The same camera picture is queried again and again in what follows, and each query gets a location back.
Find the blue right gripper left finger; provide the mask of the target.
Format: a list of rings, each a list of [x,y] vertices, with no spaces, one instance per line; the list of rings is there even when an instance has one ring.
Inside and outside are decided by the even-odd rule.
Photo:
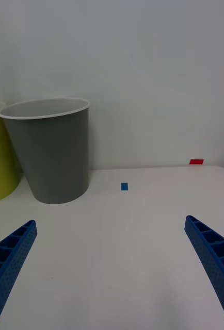
[[[30,220],[0,242],[0,315],[36,236]]]

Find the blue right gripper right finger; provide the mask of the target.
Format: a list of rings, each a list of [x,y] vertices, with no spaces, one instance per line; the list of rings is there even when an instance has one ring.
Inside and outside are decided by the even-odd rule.
[[[190,215],[184,230],[224,310],[224,237]]]

